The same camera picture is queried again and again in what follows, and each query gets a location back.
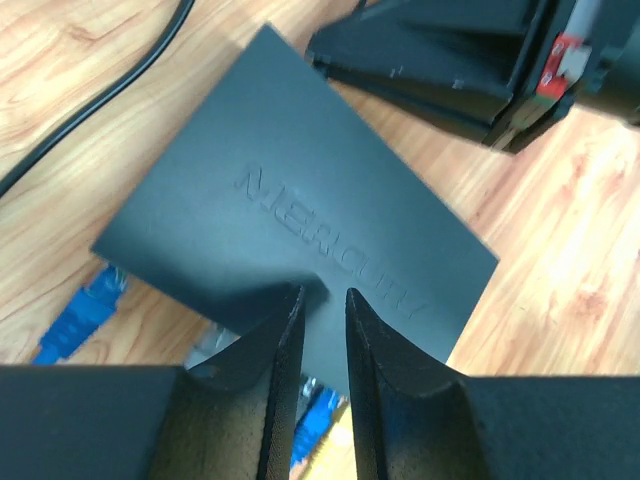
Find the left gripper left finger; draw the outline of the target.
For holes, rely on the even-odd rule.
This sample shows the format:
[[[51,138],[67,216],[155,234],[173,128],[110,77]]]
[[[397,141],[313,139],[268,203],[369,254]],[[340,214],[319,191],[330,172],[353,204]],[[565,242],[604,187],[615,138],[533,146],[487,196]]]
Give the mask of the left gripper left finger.
[[[178,376],[150,478],[288,478],[304,295],[292,288],[252,331]]]

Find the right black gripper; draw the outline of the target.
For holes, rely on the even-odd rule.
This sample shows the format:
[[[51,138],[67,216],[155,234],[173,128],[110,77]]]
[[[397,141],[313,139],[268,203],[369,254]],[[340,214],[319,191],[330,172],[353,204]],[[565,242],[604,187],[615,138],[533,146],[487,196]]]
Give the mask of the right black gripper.
[[[360,2],[311,37],[327,77],[518,153],[575,105],[639,127],[639,3],[561,1],[523,88],[542,1]]]

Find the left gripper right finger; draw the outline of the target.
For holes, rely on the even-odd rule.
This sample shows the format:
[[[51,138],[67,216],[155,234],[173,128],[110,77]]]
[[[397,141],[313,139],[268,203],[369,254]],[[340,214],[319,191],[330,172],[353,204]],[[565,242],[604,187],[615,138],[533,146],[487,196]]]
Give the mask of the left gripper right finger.
[[[391,328],[354,288],[346,347],[359,478],[491,478],[462,375]]]

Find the black network switch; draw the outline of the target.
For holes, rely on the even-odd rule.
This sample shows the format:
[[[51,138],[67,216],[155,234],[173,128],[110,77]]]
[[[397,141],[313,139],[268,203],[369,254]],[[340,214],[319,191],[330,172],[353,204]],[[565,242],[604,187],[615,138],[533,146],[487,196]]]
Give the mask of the black network switch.
[[[340,392],[350,289],[446,361],[498,263],[270,26],[93,249],[240,335],[302,286],[302,369]]]

